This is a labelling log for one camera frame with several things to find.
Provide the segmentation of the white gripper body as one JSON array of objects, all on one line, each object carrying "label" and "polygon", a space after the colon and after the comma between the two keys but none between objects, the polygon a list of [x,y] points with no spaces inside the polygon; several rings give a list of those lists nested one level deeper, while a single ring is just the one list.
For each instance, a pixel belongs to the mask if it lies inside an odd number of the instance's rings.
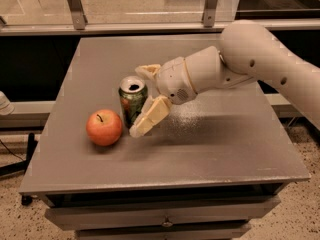
[{"label": "white gripper body", "polygon": [[188,75],[185,59],[175,58],[163,64],[156,73],[156,86],[160,94],[175,105],[181,105],[196,98]]}]

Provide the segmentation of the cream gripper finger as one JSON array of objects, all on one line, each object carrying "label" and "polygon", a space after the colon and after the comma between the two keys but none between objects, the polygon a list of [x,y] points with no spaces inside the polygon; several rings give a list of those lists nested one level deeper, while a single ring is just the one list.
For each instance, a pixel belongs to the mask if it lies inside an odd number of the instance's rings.
[{"label": "cream gripper finger", "polygon": [[160,64],[141,65],[135,69],[135,72],[144,80],[154,81],[160,68]]},{"label": "cream gripper finger", "polygon": [[171,111],[172,102],[164,95],[156,98],[149,96],[129,133],[134,138],[139,138],[148,133],[154,126],[167,117]]}]

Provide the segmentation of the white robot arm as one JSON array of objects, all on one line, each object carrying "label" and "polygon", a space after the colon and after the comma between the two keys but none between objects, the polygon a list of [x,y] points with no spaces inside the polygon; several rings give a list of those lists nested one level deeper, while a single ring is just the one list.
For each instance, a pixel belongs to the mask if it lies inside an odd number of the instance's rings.
[{"label": "white robot arm", "polygon": [[269,30],[250,20],[229,24],[217,47],[210,46],[162,65],[143,65],[137,75],[155,84],[159,96],[149,97],[130,127],[139,138],[169,115],[171,107],[194,100],[211,89],[262,81],[320,128],[320,68],[301,59]]}]

